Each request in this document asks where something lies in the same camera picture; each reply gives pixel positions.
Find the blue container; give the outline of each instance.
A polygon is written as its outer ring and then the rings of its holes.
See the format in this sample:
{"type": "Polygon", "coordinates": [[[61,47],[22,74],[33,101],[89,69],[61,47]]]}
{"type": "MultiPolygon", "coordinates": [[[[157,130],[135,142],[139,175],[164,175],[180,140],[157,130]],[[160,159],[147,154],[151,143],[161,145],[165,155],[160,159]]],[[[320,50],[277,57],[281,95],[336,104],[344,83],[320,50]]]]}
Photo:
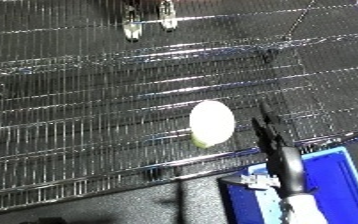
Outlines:
{"type": "MultiPolygon", "coordinates": [[[[304,155],[308,189],[330,224],[358,224],[358,173],[344,147],[304,155]]],[[[265,164],[247,167],[242,174],[266,173],[265,164]]],[[[280,198],[274,189],[248,190],[228,185],[231,207],[239,224],[280,224],[280,198]]]]}

